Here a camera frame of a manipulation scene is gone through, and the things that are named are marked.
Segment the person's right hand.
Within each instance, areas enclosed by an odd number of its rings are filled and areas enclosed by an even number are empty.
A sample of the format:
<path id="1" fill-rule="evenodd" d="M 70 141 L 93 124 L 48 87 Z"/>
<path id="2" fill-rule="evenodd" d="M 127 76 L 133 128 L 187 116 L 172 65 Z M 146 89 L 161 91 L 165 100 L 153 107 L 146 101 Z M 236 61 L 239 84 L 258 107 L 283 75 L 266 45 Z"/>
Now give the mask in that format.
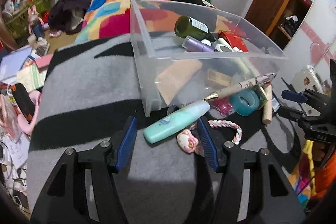
<path id="1" fill-rule="evenodd" d="M 314 141 L 312 157 L 314 168 L 335 169 L 335 144 Z"/>

